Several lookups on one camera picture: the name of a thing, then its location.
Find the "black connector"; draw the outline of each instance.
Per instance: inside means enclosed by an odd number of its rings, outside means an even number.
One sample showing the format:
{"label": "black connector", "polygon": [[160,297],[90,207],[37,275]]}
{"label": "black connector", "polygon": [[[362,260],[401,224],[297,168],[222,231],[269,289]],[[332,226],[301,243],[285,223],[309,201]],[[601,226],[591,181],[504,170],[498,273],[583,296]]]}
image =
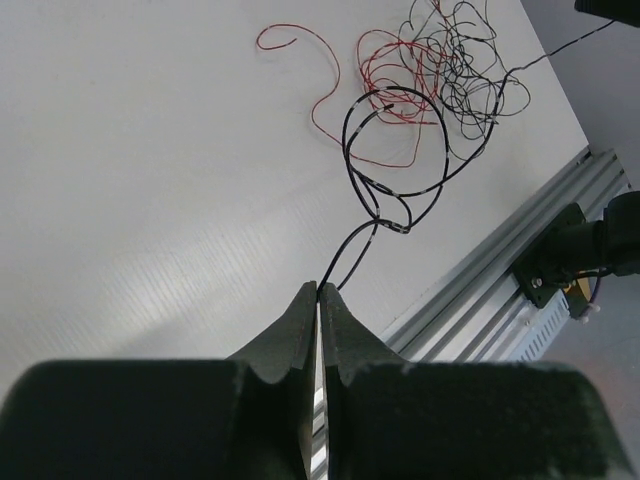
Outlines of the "black connector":
{"label": "black connector", "polygon": [[576,10],[640,27],[638,0],[576,0]]}

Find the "wire bundle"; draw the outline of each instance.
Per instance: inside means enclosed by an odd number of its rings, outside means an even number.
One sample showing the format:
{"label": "wire bundle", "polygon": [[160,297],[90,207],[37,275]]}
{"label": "wire bundle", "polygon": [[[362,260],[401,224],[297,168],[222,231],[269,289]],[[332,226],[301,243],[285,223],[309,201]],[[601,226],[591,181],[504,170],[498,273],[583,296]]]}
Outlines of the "wire bundle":
{"label": "wire bundle", "polygon": [[[509,117],[522,112],[531,102],[531,94],[515,76],[514,73],[524,71],[545,58],[556,55],[565,48],[609,27],[614,22],[609,22],[580,38],[569,42],[559,49],[545,54],[532,62],[507,70],[500,58],[495,39],[497,34],[491,27],[488,20],[487,5],[485,0],[484,16],[468,0],[460,0],[450,13],[444,13],[440,0],[428,0],[433,6],[433,10],[427,16],[420,29],[414,28],[414,10],[417,0],[414,0],[409,11],[408,19],[402,23],[397,35],[384,30],[371,30],[365,32],[359,39],[356,47],[359,72],[363,79],[365,93],[356,100],[346,114],[342,127],[340,140],[331,135],[326,129],[321,127],[315,118],[318,106],[335,93],[341,79],[341,69],[338,59],[329,46],[315,32],[295,24],[275,24],[265,28],[256,40],[256,45],[262,50],[276,50],[284,48],[294,43],[297,38],[271,47],[265,47],[261,43],[263,35],[274,27],[285,27],[301,29],[318,38],[329,50],[337,67],[337,79],[333,89],[322,97],[311,110],[311,120],[322,133],[340,145],[342,156],[345,161],[347,173],[353,189],[369,215],[370,220],[357,227],[340,245],[334,255],[329,267],[322,278],[318,292],[320,292],[329,277],[333,273],[340,257],[349,244],[363,231],[371,229],[369,239],[357,257],[354,265],[349,270],[345,278],[338,285],[340,290],[352,277],[362,259],[369,250],[373,238],[380,227],[391,230],[399,234],[408,234],[433,210],[440,199],[444,186],[447,182],[459,175],[473,160],[484,152],[499,117]],[[472,36],[464,33],[468,27],[476,27],[476,22],[461,20],[460,17],[468,16],[469,13],[475,15],[488,31],[486,36]],[[403,40],[406,27],[409,27],[412,40]],[[374,34],[387,37],[387,42],[377,48],[372,55],[364,57],[361,49],[367,37]],[[493,60],[485,68],[476,68],[475,58],[469,53],[471,45],[481,45],[488,47],[493,52]],[[398,60],[389,58],[392,53],[398,54]],[[501,78],[492,80],[490,70],[498,66],[501,70]],[[411,86],[403,86],[393,80],[388,74],[383,73],[390,70],[404,70],[411,75]],[[508,85],[524,89],[527,95],[526,104],[513,112],[505,112],[505,89]],[[349,135],[349,127],[353,113],[363,103],[367,102],[374,110]],[[456,155],[450,144],[449,130],[445,122],[445,113],[452,115],[460,125],[462,136],[467,140],[479,141],[473,153],[467,157]],[[426,118],[426,115],[435,116],[437,122]],[[383,162],[373,161],[356,156],[352,153],[352,147],[361,134],[362,130],[374,119],[380,119],[383,123],[390,125],[417,125],[419,128],[418,138],[414,150],[413,160],[405,165],[390,165]],[[440,179],[424,189],[415,192],[395,192],[388,186],[377,182],[365,175],[353,164],[354,160],[360,160],[378,166],[389,168],[407,168],[415,163],[418,146],[420,143],[421,128],[424,125],[434,125],[442,133],[444,142],[443,170]],[[457,168],[451,168],[451,155],[462,161]],[[433,193],[433,198],[424,210],[414,213],[408,201],[423,195]],[[406,212],[406,221],[396,222],[384,218],[381,213],[380,200],[383,197],[392,198],[399,202]]]}

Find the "black mount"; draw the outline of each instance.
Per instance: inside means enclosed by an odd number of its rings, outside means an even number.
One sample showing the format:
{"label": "black mount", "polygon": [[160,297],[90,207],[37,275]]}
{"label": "black mount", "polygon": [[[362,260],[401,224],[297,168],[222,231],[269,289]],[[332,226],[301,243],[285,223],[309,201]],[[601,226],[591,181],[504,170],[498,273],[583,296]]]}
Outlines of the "black mount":
{"label": "black mount", "polygon": [[586,221],[578,204],[567,206],[518,257],[513,273],[538,308],[563,289],[577,318],[588,299],[576,279],[640,273],[640,192],[614,198],[595,222]]}

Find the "white surface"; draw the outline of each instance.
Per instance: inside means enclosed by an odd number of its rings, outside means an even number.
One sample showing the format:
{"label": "white surface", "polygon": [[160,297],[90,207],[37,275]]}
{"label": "white surface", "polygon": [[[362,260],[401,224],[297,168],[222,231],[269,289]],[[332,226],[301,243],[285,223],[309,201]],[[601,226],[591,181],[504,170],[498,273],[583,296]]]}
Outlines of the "white surface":
{"label": "white surface", "polygon": [[[0,4],[0,395],[47,358],[225,356],[319,280],[366,220],[337,147],[308,119],[334,72],[308,37],[257,52],[255,36],[290,21],[332,44],[344,83],[319,119],[337,133],[361,88],[356,39],[395,29],[409,5]],[[490,17],[507,65],[542,52],[519,2],[492,0]],[[344,289],[374,332],[586,146],[548,63],[520,78],[531,107],[501,122],[410,236],[380,234]],[[364,136],[365,154],[397,161],[413,140],[407,128]],[[423,138],[414,169],[378,178],[401,188],[435,179],[442,142],[435,129]]]}

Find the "red wire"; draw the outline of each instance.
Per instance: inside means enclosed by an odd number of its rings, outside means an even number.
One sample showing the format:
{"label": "red wire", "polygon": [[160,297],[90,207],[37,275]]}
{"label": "red wire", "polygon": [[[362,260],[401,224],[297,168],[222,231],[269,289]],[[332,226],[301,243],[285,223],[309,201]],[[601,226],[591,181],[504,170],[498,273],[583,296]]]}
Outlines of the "red wire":
{"label": "red wire", "polygon": [[[434,6],[439,8],[439,0],[433,0]],[[272,28],[292,28],[299,29],[304,32],[307,32],[314,37],[316,37],[322,44],[327,48],[333,61],[336,64],[337,69],[337,78],[336,82],[333,85],[333,88],[329,93],[320,98],[311,109],[311,122],[313,125],[320,130],[324,135],[328,138],[336,142],[338,145],[342,145],[342,142],[338,140],[334,135],[329,133],[325,128],[323,128],[318,121],[316,120],[316,111],[318,107],[329,97],[331,97],[338,86],[340,85],[340,80],[342,78],[342,71],[340,69],[340,62],[336,54],[334,53],[331,46],[317,33],[313,30],[308,29],[302,25],[292,24],[292,23],[276,23],[273,25],[269,25],[267,28],[262,30],[258,37],[256,38],[256,46],[260,50],[270,51],[270,50],[278,50],[280,48],[288,47],[289,45],[295,43],[298,39],[294,38],[286,43],[282,43],[274,46],[264,46],[261,43],[262,37]],[[383,36],[390,37],[391,41],[388,41],[380,48],[374,51],[374,53],[368,58],[363,59],[362,54],[362,43],[367,37],[379,34]],[[415,62],[415,71],[407,68],[402,63],[395,63],[391,60],[386,60],[385,57],[390,55],[393,52],[397,52],[400,48],[407,48],[408,54],[411,55],[411,58]],[[405,42],[400,39],[397,35],[393,33],[387,32],[385,30],[369,30],[365,32],[359,39],[356,45],[356,56],[358,60],[358,70],[363,80],[364,91],[368,92],[371,90],[376,90],[385,86],[390,85],[400,85],[398,82],[392,80],[387,75],[390,73],[384,73],[387,70],[393,69],[402,69],[404,71],[409,72],[413,77],[413,88],[415,90],[420,91],[425,94],[429,98],[435,98],[435,94],[438,91],[438,83],[439,83],[439,69],[440,65],[443,62],[445,56],[441,52],[434,51],[433,49],[417,42]],[[431,72],[426,67],[426,62],[429,61],[434,65],[431,66],[431,71],[435,71],[433,86],[429,87],[426,83],[426,76],[431,74]],[[352,158],[356,160],[360,160],[362,162],[370,163],[373,165],[378,165],[380,167],[386,168],[409,168],[415,162],[418,156],[418,149],[420,146],[420,140],[422,138],[422,126],[423,125],[434,125],[435,122],[426,121],[424,119],[425,114],[432,111],[431,106],[428,102],[423,99],[416,99],[414,96],[407,92],[399,92],[399,91],[383,91],[379,92],[376,95],[369,97],[369,102],[374,109],[381,108],[384,106],[388,106],[390,104],[394,104],[395,107],[393,110],[387,110],[383,114],[380,115],[380,120],[383,123],[388,125],[417,125],[418,126],[418,137],[416,139],[416,144],[414,148],[413,159],[410,163],[405,165],[391,165],[387,163],[378,162],[375,160],[370,160],[367,158],[359,157],[357,155],[352,154]]]}

